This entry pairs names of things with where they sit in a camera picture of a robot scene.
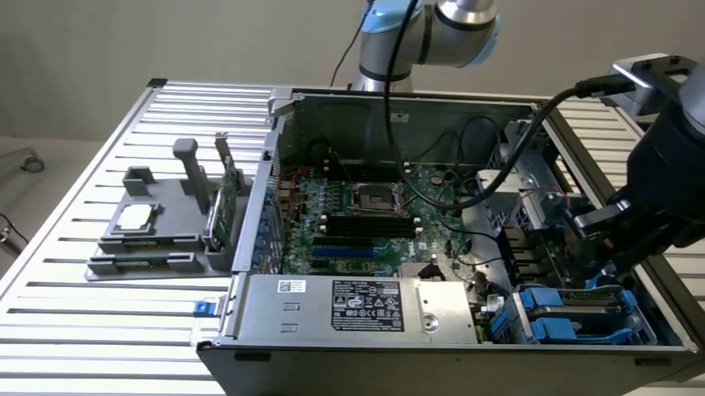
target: green circuit board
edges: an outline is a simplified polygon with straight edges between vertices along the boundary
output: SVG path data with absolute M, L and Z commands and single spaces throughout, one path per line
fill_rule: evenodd
M 432 168 L 420 168 L 414 173 L 416 185 L 427 191 L 431 196 L 440 192 L 450 198 L 451 191 L 444 184 L 434 186 L 431 177 L 442 177 L 443 172 Z M 420 199 L 412 199 L 414 194 L 399 185 L 400 209 L 392 213 L 382 213 L 374 210 L 363 210 L 352 206 L 355 184 L 350 181 L 329 181 L 313 171 L 297 177 L 297 189 L 289 195 L 291 200 L 283 205 L 285 219 L 285 241 L 283 255 L 283 273 L 311 274 L 350 274 L 360 276 L 395 276 L 399 265 L 404 262 L 428 262 L 431 254 L 435 254 L 440 262 L 447 262 L 446 243 L 450 240 L 452 249 L 464 243 L 467 237 L 452 233 L 438 222 L 440 214 Z M 388 189 L 383 183 L 366 184 L 366 188 Z M 355 216 L 379 215 L 390 217 L 418 218 L 415 224 L 423 230 L 415 238 L 372 238 L 374 257 L 325 257 L 328 266 L 324 271 L 312 263 L 320 257 L 313 257 L 313 238 L 323 237 L 320 230 L 320 215 Z M 459 218 L 443 217 L 450 226 L 462 229 Z

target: connector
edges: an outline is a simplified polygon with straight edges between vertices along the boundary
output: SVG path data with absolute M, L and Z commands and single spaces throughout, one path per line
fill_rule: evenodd
M 217 299 L 204 299 L 195 303 L 192 316 L 193 318 L 217 318 L 223 313 L 225 304 L 225 296 L 221 295 Z
M 589 78 L 575 84 L 576 93 L 575 96 L 579 98 L 585 97 L 607 97 L 634 91 L 637 88 L 634 82 L 621 74 L 607 74 L 605 76 Z

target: warning label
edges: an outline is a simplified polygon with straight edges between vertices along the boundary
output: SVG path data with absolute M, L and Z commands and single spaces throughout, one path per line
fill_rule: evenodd
M 403 332 L 399 282 L 333 280 L 329 325 L 339 332 Z

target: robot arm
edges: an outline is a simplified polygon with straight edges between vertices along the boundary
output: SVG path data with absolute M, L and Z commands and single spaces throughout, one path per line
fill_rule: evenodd
M 354 89 L 382 91 L 388 57 L 408 0 L 376 0 L 362 25 L 359 77 Z M 462 68 L 484 61 L 500 29 L 494 0 L 418 2 L 406 28 L 392 76 L 392 91 L 410 92 L 414 64 Z
M 705 238 L 705 64 L 659 55 L 614 68 L 635 87 L 615 101 L 629 101 L 639 114 L 659 110 L 629 155 L 626 185 L 598 210 L 566 212 L 586 278 L 605 262 L 622 272 L 670 246 Z M 662 108 L 646 111 L 642 105 L 654 103 Z

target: aluminum table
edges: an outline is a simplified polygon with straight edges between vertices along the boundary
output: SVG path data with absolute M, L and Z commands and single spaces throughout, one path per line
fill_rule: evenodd
M 157 178 L 185 176 L 172 157 L 177 138 L 197 140 L 197 160 L 217 176 L 213 138 L 228 132 L 236 165 L 253 176 L 271 89 L 169 81 L 141 94 L 0 280 L 0 394 L 223 394 L 191 345 L 192 306 L 224 294 L 229 279 L 88 283 L 85 258 L 123 195 L 127 168 L 149 166 Z M 567 101 L 559 111 L 609 181 L 622 186 L 638 126 L 598 101 Z M 666 257 L 705 308 L 705 242 Z M 209 335 L 217 320 L 200 320 Z M 635 394 L 695 395 L 701 387 L 705 376 Z

